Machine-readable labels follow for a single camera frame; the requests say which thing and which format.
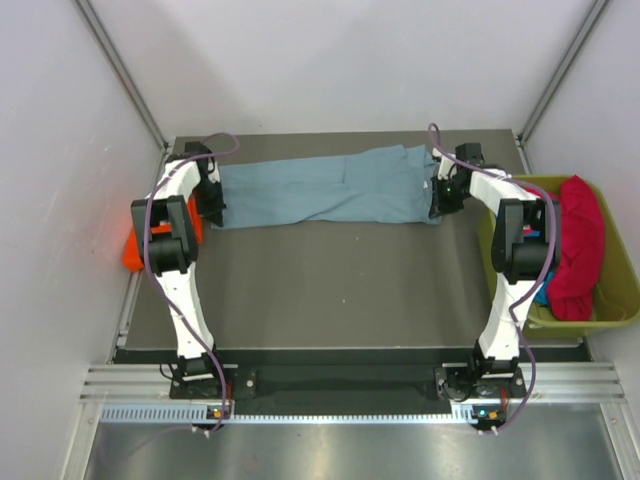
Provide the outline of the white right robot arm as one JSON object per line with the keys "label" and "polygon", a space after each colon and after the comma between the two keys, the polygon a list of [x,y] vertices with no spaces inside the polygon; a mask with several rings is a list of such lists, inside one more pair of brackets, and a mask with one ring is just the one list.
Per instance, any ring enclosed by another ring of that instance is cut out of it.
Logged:
{"label": "white right robot arm", "polygon": [[474,393],[487,396],[516,377],[520,336],[533,297],[561,259],[560,206],[543,189],[485,167],[478,143],[462,144],[454,154],[436,147],[432,156],[438,167],[431,178],[429,216],[456,213],[474,198],[495,221],[490,260],[496,289],[463,375]]}

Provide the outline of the light blue t shirt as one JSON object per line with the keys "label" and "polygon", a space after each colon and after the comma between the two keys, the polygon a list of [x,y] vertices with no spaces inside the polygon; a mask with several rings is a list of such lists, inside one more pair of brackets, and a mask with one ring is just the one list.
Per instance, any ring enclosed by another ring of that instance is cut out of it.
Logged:
{"label": "light blue t shirt", "polygon": [[437,164],[424,145],[220,167],[227,230],[303,221],[423,223]]}

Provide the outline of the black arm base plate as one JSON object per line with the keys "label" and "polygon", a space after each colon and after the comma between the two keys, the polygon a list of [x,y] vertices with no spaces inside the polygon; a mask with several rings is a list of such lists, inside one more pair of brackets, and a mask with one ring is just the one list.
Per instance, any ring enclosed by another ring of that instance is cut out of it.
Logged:
{"label": "black arm base plate", "polygon": [[224,372],[215,378],[185,380],[175,377],[169,392],[174,400],[214,400],[226,396],[236,402],[271,398],[277,394],[326,395],[345,398],[383,394],[418,400],[464,402],[482,398],[522,398],[522,373],[512,377],[473,380],[464,366],[429,368],[404,365],[251,366]]}

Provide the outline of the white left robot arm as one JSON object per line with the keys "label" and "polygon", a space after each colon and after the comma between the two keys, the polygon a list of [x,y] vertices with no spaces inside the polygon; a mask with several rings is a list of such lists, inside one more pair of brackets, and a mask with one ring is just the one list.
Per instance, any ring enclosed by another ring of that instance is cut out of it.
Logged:
{"label": "white left robot arm", "polygon": [[170,155],[152,193],[130,205],[133,227],[122,262],[145,270],[167,302],[177,339],[176,382],[192,382],[205,396],[226,387],[227,374],[211,358],[215,340],[196,286],[203,223],[224,225],[226,204],[218,163],[202,142]]}

